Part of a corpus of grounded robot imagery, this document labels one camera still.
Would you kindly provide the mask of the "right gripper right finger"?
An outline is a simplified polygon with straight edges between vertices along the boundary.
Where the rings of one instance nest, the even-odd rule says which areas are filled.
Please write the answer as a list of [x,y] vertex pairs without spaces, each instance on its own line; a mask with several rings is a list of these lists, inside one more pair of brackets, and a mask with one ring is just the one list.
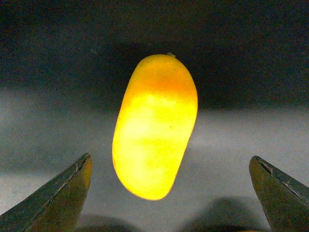
[[253,188],[273,232],[309,230],[309,188],[269,162],[253,156]]

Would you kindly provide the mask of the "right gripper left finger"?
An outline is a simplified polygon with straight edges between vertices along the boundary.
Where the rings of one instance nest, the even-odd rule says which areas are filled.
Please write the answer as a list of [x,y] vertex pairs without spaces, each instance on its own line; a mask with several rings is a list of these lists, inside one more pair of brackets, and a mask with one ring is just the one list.
[[89,154],[56,175],[0,217],[2,232],[73,232],[92,174]]

